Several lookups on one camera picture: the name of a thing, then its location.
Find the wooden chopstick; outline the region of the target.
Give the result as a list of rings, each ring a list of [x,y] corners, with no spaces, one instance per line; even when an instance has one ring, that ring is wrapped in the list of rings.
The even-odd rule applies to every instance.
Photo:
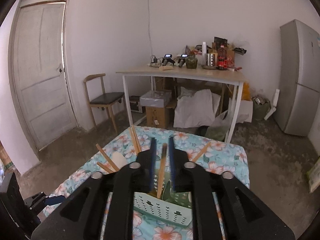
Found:
[[[105,153],[105,151],[103,150],[103,148],[99,145],[96,144],[95,145],[96,148],[99,150],[99,152],[102,154],[102,156],[105,158],[105,160],[107,161],[107,163],[109,163],[111,165],[111,167],[113,169],[110,169],[109,167],[107,167],[106,165],[102,164],[101,162],[97,162],[97,165],[102,168],[103,170],[105,170],[108,173],[113,173],[113,172],[118,172],[120,169],[119,167],[112,161],[112,159]]]
[[[129,133],[130,133],[130,136],[131,136],[132,144],[133,144],[133,146],[135,148],[135,152],[136,152],[136,154],[139,154],[142,151],[142,149],[141,149],[141,146],[140,146],[140,143],[139,143],[138,136],[137,136],[136,129],[135,129],[134,125],[129,127]]]
[[[161,162],[158,173],[157,198],[161,198],[162,187],[164,182],[165,163],[167,158],[167,143],[162,145]]]

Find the white plastic rice paddle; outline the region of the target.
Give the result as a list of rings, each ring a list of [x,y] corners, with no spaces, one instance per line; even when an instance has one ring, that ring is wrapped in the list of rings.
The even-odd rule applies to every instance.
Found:
[[[111,160],[119,169],[127,165],[127,159],[120,152],[113,152]]]

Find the wooden chopstick top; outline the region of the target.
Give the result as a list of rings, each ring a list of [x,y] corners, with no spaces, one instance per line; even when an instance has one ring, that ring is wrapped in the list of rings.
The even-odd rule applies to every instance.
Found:
[[[165,163],[167,158],[167,143],[162,145],[161,162],[158,173],[157,198],[161,198],[162,187],[164,182]]]

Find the wooden chopstick bottom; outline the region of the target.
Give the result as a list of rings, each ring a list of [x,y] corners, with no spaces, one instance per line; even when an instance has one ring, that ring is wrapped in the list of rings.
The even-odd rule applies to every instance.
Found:
[[[141,149],[141,146],[140,146],[140,143],[139,143],[138,136],[137,136],[136,129],[135,129],[134,125],[129,127],[129,133],[130,133],[130,136],[131,136],[132,144],[133,144],[133,146],[135,148],[135,152],[136,152],[136,154],[139,154],[142,151],[142,149]]]

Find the green plastic utensil holder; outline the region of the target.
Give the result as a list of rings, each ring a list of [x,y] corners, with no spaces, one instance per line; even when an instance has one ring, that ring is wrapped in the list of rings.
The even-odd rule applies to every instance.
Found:
[[[134,209],[158,220],[187,227],[192,222],[192,209],[158,199],[146,193],[135,192]]]

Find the green vegetable bag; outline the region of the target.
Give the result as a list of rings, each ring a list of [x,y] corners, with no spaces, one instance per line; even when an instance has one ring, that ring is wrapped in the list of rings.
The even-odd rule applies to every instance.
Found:
[[[199,135],[209,139],[224,141],[228,130],[231,127],[232,116],[228,111],[218,115],[210,126],[201,126]]]

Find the cardboard box under table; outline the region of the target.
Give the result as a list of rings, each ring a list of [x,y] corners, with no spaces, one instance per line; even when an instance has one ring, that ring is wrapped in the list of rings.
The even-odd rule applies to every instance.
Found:
[[[174,122],[173,107],[146,107],[146,120],[150,127],[167,129]]]

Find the large white sack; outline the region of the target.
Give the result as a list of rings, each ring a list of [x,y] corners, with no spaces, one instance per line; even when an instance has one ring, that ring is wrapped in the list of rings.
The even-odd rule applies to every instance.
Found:
[[[174,114],[175,128],[210,126],[220,104],[221,96],[210,89],[191,90],[181,87]]]

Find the yellow plastic bag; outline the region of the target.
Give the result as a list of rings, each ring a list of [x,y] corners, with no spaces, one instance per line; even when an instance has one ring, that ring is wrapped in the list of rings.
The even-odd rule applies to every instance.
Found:
[[[249,83],[247,82],[243,84],[241,99],[245,101],[251,101],[250,87]]]

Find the wooden chair black seat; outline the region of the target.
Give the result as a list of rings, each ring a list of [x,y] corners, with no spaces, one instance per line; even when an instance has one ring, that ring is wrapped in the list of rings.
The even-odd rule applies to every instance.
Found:
[[[116,103],[121,103],[123,100],[125,100],[125,93],[124,92],[109,92],[109,93],[107,93],[105,91],[105,85],[104,85],[104,77],[105,76],[106,76],[105,73],[101,73],[101,74],[92,74],[92,75],[85,77],[84,88],[85,88],[86,100],[87,100],[87,104],[89,107],[89,111],[91,114],[91,118],[92,118],[94,127],[97,128],[97,124],[95,122],[95,118],[94,118],[92,109],[93,108],[107,109],[107,116],[109,119],[111,119],[114,130],[118,134],[118,127],[116,124],[116,120],[114,117],[112,106],[115,105]],[[94,80],[94,79],[100,79],[102,94],[95,99],[90,99],[87,83],[89,81]]]

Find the steel canister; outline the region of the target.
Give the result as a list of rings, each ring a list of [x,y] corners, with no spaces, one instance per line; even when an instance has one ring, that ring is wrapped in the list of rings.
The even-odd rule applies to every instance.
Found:
[[[217,65],[217,53],[206,54],[206,66],[215,67]]]

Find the cola bottle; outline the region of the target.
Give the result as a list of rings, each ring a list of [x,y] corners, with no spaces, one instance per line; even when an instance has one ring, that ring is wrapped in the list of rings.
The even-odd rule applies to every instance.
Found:
[[[224,70],[227,68],[227,51],[224,44],[220,44],[220,48],[217,50],[217,69]]]

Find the white rice bag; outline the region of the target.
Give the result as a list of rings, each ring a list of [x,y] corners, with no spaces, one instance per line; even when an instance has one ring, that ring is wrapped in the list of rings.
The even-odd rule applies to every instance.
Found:
[[[313,193],[320,185],[320,158],[316,161],[313,167],[307,172],[309,182],[309,191]]]

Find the grey refrigerator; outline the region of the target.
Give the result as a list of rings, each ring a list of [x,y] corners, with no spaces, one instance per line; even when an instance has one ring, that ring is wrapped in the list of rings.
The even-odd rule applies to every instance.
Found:
[[[279,97],[273,114],[280,129],[306,137],[319,103],[319,33],[299,20],[280,27]]]

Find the white frame wooden table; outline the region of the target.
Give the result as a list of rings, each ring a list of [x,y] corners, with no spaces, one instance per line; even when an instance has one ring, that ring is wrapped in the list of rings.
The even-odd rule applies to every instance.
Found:
[[[141,121],[133,122],[132,119],[131,107],[129,103],[129,90],[126,80],[128,76],[149,77],[151,81],[152,90],[156,88],[155,77],[174,77],[178,79],[199,80],[223,83],[226,85],[233,85],[234,89],[231,105],[232,122],[231,127],[228,130],[227,135],[225,137],[226,143],[231,142],[233,132],[235,129],[235,124],[239,114],[243,86],[244,83],[247,82],[247,79],[245,78],[244,74],[242,74],[242,72],[231,72],[229,70],[206,70],[203,68],[187,69],[186,67],[174,67],[172,70],[160,70],[158,68],[153,68],[148,65],[143,65],[128,70],[120,70],[117,71],[117,73],[122,76],[125,102],[127,106],[127,116],[129,118],[130,125],[140,124]]]

